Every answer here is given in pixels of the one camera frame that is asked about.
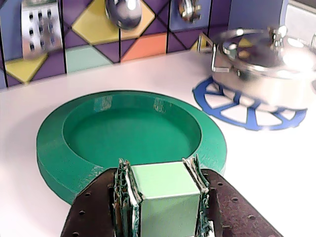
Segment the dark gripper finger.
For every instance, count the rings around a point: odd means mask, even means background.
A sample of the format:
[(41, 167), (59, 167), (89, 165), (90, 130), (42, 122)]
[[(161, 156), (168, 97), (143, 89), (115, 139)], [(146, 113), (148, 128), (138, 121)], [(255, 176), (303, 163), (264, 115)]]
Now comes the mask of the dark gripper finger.
[(74, 199), (63, 237), (139, 237), (143, 194), (129, 161), (98, 175)]
[(198, 156), (182, 162), (200, 190), (195, 236), (282, 236), (223, 176), (201, 169)]

